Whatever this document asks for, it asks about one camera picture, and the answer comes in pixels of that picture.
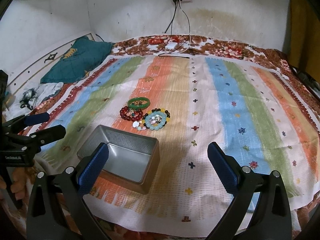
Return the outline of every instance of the person's hand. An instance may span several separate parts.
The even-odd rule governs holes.
[[[12,193],[15,193],[17,200],[23,199],[26,195],[26,182],[27,174],[25,168],[15,168],[12,172],[13,183],[10,187]],[[0,176],[0,188],[6,189],[7,185]]]

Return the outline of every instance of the open tin box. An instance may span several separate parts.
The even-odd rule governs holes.
[[[109,158],[100,177],[147,194],[160,161],[157,138],[98,125],[77,152],[78,158],[91,155],[101,142],[108,145]]]

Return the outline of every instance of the green stripe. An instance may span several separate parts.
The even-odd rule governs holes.
[[[230,75],[237,81],[240,93],[244,96],[245,103],[251,114],[257,135],[263,147],[263,155],[272,170],[281,173],[288,197],[298,195],[298,191],[292,181],[293,174],[291,163],[282,147],[282,140],[279,136],[275,121],[266,109],[263,99],[248,82],[245,75],[235,63],[224,61]]]
[[[91,93],[90,98],[84,106],[75,113],[66,127],[66,136],[62,140],[57,141],[56,144],[43,155],[43,158],[52,165],[52,167],[60,171],[60,166],[72,157],[69,154],[69,150],[63,151],[62,147],[74,146],[84,131],[84,129],[82,129],[80,132],[77,132],[77,129],[82,126],[87,127],[95,115],[107,107],[109,101],[111,101],[118,92],[120,85],[138,68],[138,65],[141,64],[143,59],[143,57],[131,58],[123,64],[106,83]]]

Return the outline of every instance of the white wall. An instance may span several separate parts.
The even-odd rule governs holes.
[[[283,49],[289,0],[193,0],[182,7],[191,34]],[[88,8],[93,31],[108,41],[161,34],[174,11],[172,0],[88,0]],[[181,11],[173,33],[188,33]]]
[[[86,30],[86,0],[14,0],[0,21],[0,68],[10,75],[43,49]]]
[[[286,51],[289,0],[194,0],[183,4],[191,34]],[[28,58],[81,31],[106,41],[161,34],[172,0],[14,0],[0,21],[0,68],[9,75]],[[188,33],[178,9],[173,33]]]

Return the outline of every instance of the blue gripper pad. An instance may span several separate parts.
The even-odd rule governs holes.
[[[87,157],[84,157],[78,166],[81,164],[86,164],[87,159],[91,158],[88,165],[81,167],[81,174],[78,176],[78,193],[82,197],[83,195],[89,194],[90,190],[98,178],[103,166],[109,158],[109,148],[105,143],[100,143],[95,151]]]
[[[50,115],[47,112],[42,114],[27,115],[24,119],[24,124],[27,126],[32,126],[38,123],[48,122],[49,119]]]
[[[231,156],[225,155],[223,151],[220,149],[220,147],[214,142],[208,145],[208,158],[212,166],[214,167],[225,190],[229,194],[236,196],[238,192],[239,179],[237,174],[228,164],[226,159],[230,160],[230,158],[232,158],[235,162],[236,160]]]

